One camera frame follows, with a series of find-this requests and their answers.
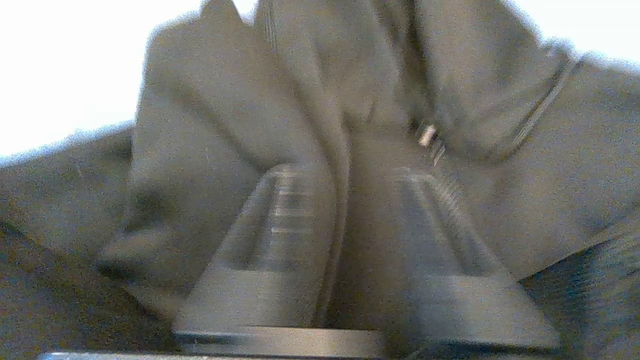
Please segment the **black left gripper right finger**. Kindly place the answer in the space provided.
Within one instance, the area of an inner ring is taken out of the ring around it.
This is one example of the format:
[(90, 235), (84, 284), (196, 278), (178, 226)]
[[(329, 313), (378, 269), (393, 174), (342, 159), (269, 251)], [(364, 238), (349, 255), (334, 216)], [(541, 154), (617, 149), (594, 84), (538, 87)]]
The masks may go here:
[(450, 178), (402, 170), (395, 191), (407, 298), (414, 329), (427, 344), (558, 347), (555, 328), (480, 237)]

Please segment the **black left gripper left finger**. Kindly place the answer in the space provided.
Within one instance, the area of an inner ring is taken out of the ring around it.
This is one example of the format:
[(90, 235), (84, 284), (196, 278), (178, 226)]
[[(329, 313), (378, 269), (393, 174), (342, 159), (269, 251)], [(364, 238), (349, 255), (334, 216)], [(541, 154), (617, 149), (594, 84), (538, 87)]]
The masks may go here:
[(326, 173), (264, 174), (176, 316), (176, 333), (311, 325), (327, 273), (336, 205)]

